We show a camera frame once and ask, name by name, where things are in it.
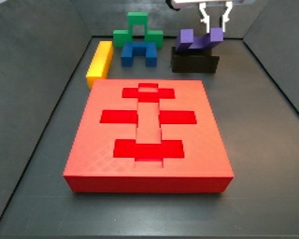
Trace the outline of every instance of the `large red block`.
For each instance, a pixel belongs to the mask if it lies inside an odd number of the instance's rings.
[[[96,81],[64,177],[76,192],[222,192],[234,172],[202,82]]]

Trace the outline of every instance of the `blue block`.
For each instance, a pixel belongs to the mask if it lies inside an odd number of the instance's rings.
[[[121,67],[132,67],[133,65],[133,46],[131,42],[124,44],[121,50]]]
[[[121,67],[133,65],[133,56],[145,57],[145,66],[158,66],[158,47],[154,42],[128,42],[121,50]]]
[[[154,42],[147,43],[145,66],[147,67],[158,66],[158,49],[156,44]]]

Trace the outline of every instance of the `gray floor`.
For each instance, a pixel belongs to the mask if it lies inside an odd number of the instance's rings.
[[[61,177],[84,111],[85,71],[93,39],[71,79],[21,184],[0,223],[0,236],[299,235],[299,116],[239,40],[215,50],[214,75],[174,74],[172,40],[159,67],[144,59],[111,78],[202,78],[231,159],[235,179],[222,194],[73,194]]]

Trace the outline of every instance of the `green block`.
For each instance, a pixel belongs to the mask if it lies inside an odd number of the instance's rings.
[[[144,36],[144,41],[155,42],[156,47],[162,48],[163,47],[163,31],[148,30]]]
[[[113,45],[121,48],[127,42],[132,41],[132,34],[127,30],[113,31]]]
[[[128,25],[145,25],[147,26],[147,12],[128,12],[127,21]]]

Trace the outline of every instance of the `purple block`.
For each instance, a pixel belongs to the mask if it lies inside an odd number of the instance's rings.
[[[223,41],[223,29],[211,28],[204,36],[194,36],[194,29],[183,29],[178,35],[176,52],[212,49]]]
[[[182,29],[178,34],[176,39],[176,51],[187,50],[195,40],[195,30],[194,29]]]
[[[212,49],[224,40],[223,29],[211,28],[211,31],[206,36],[207,38],[204,39],[206,42],[203,49]]]

